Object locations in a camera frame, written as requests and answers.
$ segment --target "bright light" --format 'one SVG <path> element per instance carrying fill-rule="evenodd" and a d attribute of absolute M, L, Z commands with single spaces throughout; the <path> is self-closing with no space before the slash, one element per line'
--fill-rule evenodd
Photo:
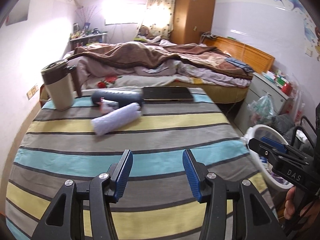
<path fill-rule="evenodd" d="M 105 24 L 140 23 L 146 10 L 145 4 L 107 0 L 103 3 Z"/>
<path fill-rule="evenodd" d="M 159 28 L 164 28 L 170 21 L 170 10 L 163 4 L 152 5 L 146 11 L 146 15 L 143 19 L 145 26 L 152 26 L 156 24 Z"/>

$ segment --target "wooden headboard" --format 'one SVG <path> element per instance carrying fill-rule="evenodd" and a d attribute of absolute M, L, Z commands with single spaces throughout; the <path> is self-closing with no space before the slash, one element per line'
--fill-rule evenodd
<path fill-rule="evenodd" d="M 216 37 L 205 38 L 204 44 L 207 46 L 215 46 L 226 54 L 230 54 L 231 57 L 239 59 L 244 63 L 250 65 L 255 72 L 267 72 L 275 58 L 259 49 L 251 47 L 247 44 L 231 39 Z"/>

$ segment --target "blue gripper pad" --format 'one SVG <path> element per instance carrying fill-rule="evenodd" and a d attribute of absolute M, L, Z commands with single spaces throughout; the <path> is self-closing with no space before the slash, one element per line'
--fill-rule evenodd
<path fill-rule="evenodd" d="M 200 202 L 202 198 L 202 195 L 200 192 L 200 179 L 194 168 L 194 165 L 196 165 L 196 163 L 192 163 L 187 153 L 187 150 L 184 150 L 182 153 L 182 163 L 183 163 L 184 170 L 186 171 L 186 175 L 188 178 L 188 182 L 189 182 L 192 194 L 197 199 L 197 201 Z"/>
<path fill-rule="evenodd" d="M 118 162 L 118 165 L 115 169 L 114 174 L 117 175 L 114 181 L 115 183 L 115 192 L 114 192 L 114 199 L 116 202 L 122 198 L 125 186 L 127 185 L 127 181 L 129 178 L 129 174 L 132 168 L 133 163 L 133 154 L 132 151 L 129 150 L 127 154 L 122 155 L 121 159 Z"/>
<path fill-rule="evenodd" d="M 286 149 L 284 148 L 284 146 L 281 143 L 278 143 L 278 142 L 271 140 L 267 137 L 262 137 L 260 140 L 262 142 L 267 143 L 267 144 L 271 145 L 272 147 L 276 148 L 279 152 L 282 152 L 284 154 L 287 153 Z"/>

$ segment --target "mug handle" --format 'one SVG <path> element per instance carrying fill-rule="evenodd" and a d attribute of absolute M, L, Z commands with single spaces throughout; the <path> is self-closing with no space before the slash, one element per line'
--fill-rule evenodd
<path fill-rule="evenodd" d="M 66 66 L 67 73 L 71 74 L 73 84 L 75 85 L 75 89 L 77 91 L 78 97 L 82 97 L 81 87 L 78 78 L 78 72 L 76 66 Z"/>

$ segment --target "wooden wardrobe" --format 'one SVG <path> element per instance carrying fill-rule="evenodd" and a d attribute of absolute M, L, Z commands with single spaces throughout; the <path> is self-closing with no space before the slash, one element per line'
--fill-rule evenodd
<path fill-rule="evenodd" d="M 170 41 L 176 44 L 199 43 L 211 31 L 215 0 L 176 0 Z"/>

